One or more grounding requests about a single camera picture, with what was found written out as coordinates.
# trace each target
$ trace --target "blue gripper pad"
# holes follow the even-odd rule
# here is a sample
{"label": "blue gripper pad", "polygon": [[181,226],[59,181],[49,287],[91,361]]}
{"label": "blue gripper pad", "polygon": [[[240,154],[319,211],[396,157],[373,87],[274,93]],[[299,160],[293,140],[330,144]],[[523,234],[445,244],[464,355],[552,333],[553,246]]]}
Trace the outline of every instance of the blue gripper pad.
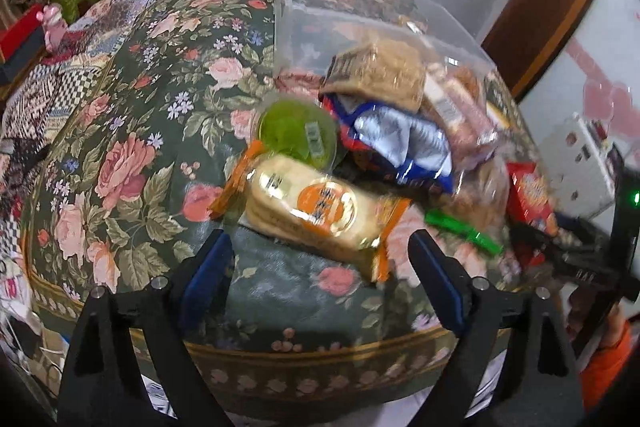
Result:
{"label": "blue gripper pad", "polygon": [[426,230],[412,233],[408,250],[409,261],[442,327],[459,337],[468,314],[468,274],[458,261],[442,252]]}
{"label": "blue gripper pad", "polygon": [[221,233],[182,295],[178,314],[180,331],[193,330],[198,326],[211,306],[213,297],[218,293],[225,269],[231,263],[233,255],[231,238],[228,234]]}

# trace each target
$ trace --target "pink rose pattern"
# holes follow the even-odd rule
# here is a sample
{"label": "pink rose pattern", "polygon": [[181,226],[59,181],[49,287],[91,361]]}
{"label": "pink rose pattern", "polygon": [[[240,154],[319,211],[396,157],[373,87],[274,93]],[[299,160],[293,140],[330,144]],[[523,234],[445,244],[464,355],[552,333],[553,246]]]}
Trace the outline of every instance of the pink rose pattern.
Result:
{"label": "pink rose pattern", "polygon": [[79,267],[82,267],[86,248],[86,236],[82,219],[84,197],[84,192],[81,192],[76,196],[74,203],[62,203],[60,205],[58,223],[53,232],[53,237],[58,242],[60,250],[62,250],[62,258],[66,261],[70,257],[76,256]]}
{"label": "pink rose pattern", "polygon": [[[38,277],[66,284],[61,294],[84,299],[95,284],[119,292],[137,289],[198,251],[218,226],[210,223],[207,207],[222,193],[223,170],[245,149],[255,108],[274,83],[279,90],[317,96],[316,77],[296,83],[293,71],[289,78],[274,78],[272,1],[161,0],[136,21],[129,41],[101,75],[102,85],[53,144],[50,157],[56,159],[44,168],[36,205],[27,206],[28,212],[40,207],[30,244]],[[358,3],[335,0],[339,7],[356,9]],[[220,349],[277,351],[283,357],[321,348],[332,357],[357,339],[367,344],[399,331],[421,335],[436,327],[436,319],[408,262],[406,243],[423,227],[419,208],[407,211],[388,238],[394,286],[378,287],[364,282],[354,266],[238,230],[244,239],[234,239],[227,302],[237,304],[239,293],[267,292],[286,320],[269,337],[236,307],[229,320],[209,317],[216,325],[194,334]],[[471,273],[482,273],[484,263],[487,276],[493,269],[492,280],[499,280],[497,264],[492,268],[492,261],[462,241],[431,232]],[[63,261],[62,269],[56,261]],[[262,302],[257,299],[256,308],[273,313],[263,311]],[[310,305],[317,306],[309,312]],[[291,315],[293,308],[300,313]],[[334,315],[344,318],[338,331],[332,330]],[[313,329],[319,321],[327,327],[321,339]],[[380,360],[374,370],[365,363],[357,373],[295,379],[288,373],[267,380],[246,372],[224,377],[222,367],[211,378],[235,392],[241,387],[255,394],[324,396],[326,390],[375,386],[403,378],[414,366],[426,367],[428,362],[414,358],[409,351],[406,360]]]}
{"label": "pink rose pattern", "polygon": [[565,51],[587,76],[582,90],[583,115],[589,120],[601,120],[608,127],[609,137],[628,142],[640,165],[640,108],[633,103],[631,89],[621,82],[611,82],[575,37],[569,40]]}
{"label": "pink rose pattern", "polygon": [[242,78],[244,69],[237,58],[219,58],[209,66],[209,71],[216,84],[214,90],[229,89],[238,84],[238,80]]}
{"label": "pink rose pattern", "polygon": [[239,140],[251,142],[252,123],[254,121],[255,111],[252,110],[235,110],[231,112],[231,126],[234,128],[234,136]]}
{"label": "pink rose pattern", "polygon": [[100,168],[95,193],[102,200],[102,207],[111,210],[119,199],[135,200],[145,186],[146,178],[142,169],[156,156],[153,146],[130,133],[126,142],[116,142],[107,152]]}

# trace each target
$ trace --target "orange sleeve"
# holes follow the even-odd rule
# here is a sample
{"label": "orange sleeve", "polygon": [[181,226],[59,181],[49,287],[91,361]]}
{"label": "orange sleeve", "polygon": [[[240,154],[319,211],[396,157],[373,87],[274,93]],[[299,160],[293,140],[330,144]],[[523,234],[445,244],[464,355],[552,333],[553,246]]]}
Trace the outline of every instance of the orange sleeve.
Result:
{"label": "orange sleeve", "polygon": [[593,353],[589,364],[580,374],[582,399],[587,411],[593,408],[607,392],[631,354],[631,347],[631,334],[627,322],[620,341],[615,346],[599,349]]}

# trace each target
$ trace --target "red snack box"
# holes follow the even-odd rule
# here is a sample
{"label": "red snack box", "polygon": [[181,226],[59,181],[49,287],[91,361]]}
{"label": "red snack box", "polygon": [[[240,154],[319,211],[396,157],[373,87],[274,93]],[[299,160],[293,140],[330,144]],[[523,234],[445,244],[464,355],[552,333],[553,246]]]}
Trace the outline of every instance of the red snack box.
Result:
{"label": "red snack box", "polygon": [[40,26],[36,13],[42,11],[42,8],[42,4],[34,4],[8,30],[0,31],[0,64],[8,61],[29,35]]}
{"label": "red snack box", "polygon": [[[511,181],[507,214],[514,221],[527,223],[549,235],[557,235],[556,214],[536,164],[507,163],[507,172]],[[534,251],[526,245],[514,245],[514,253],[523,269],[545,262],[545,256],[540,251]]]}

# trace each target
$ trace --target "green cup lid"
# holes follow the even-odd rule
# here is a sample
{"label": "green cup lid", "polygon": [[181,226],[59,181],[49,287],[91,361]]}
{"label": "green cup lid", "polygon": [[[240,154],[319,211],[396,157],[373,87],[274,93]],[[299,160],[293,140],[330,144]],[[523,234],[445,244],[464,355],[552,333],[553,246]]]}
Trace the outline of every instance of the green cup lid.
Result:
{"label": "green cup lid", "polygon": [[261,115],[257,134],[268,149],[316,169],[328,169],[334,162],[334,119],[313,102],[293,97],[276,100]]}

